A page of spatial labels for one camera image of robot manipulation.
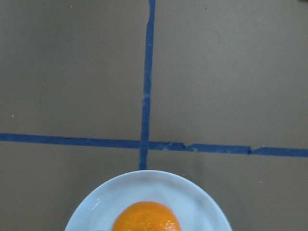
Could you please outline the orange mandarin fruit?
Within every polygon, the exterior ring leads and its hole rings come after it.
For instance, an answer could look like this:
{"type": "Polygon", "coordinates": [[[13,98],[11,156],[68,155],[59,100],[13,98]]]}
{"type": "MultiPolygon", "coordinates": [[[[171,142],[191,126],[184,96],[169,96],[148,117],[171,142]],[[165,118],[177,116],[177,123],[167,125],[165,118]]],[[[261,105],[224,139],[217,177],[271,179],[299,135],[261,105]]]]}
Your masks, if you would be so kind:
{"type": "Polygon", "coordinates": [[[151,201],[128,206],[115,219],[113,231],[180,231],[181,226],[171,209],[151,201]]]}

